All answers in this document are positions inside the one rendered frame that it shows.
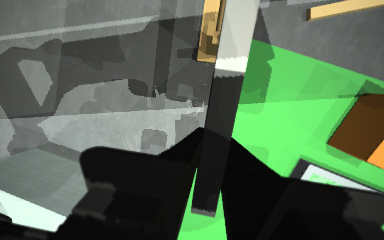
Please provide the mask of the orange flat bar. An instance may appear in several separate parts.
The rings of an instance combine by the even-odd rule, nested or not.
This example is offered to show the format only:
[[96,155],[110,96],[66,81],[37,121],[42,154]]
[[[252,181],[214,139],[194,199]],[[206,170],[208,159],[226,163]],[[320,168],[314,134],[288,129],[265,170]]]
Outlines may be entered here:
[[363,93],[327,145],[384,169],[384,94]]

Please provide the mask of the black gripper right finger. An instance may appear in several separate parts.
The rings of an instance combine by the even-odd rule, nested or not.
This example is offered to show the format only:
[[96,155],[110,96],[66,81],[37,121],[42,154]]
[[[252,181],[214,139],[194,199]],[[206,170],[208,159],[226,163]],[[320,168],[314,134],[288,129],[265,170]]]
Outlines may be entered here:
[[384,194],[281,176],[233,137],[221,196],[227,240],[268,240],[293,208],[384,226]]

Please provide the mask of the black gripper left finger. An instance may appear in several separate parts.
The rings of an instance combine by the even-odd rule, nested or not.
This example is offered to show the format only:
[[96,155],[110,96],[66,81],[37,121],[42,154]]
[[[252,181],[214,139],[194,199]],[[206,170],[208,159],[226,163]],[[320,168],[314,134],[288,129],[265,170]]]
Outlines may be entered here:
[[84,150],[79,165],[87,192],[100,187],[165,201],[164,233],[178,240],[198,166],[203,127],[153,155],[105,146]]

